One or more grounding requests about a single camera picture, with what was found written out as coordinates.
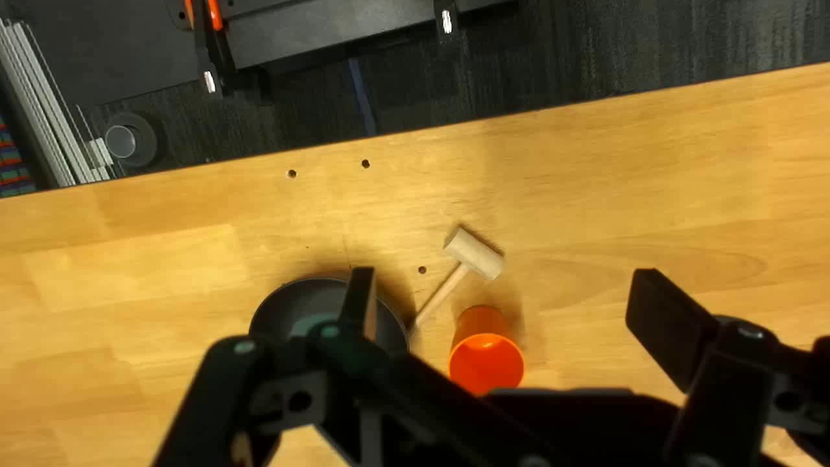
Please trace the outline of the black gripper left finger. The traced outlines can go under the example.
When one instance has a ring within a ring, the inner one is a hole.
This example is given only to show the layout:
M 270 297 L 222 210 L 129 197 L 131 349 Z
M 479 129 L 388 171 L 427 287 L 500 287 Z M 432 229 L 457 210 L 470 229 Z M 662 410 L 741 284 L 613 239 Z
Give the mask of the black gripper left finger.
M 204 349 L 152 467 L 268 467 L 295 428 L 348 467 L 435 467 L 450 446 L 402 398 L 414 367 L 370 266 L 286 283 Z

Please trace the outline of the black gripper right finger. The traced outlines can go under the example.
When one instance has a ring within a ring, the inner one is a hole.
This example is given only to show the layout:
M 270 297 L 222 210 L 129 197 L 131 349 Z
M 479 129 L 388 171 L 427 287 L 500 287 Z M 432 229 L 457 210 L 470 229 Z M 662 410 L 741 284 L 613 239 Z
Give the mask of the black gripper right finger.
M 777 426 L 814 461 L 830 457 L 827 338 L 808 349 L 703 309 L 662 269 L 636 269 L 624 325 L 684 393 L 664 457 L 679 467 L 763 467 Z

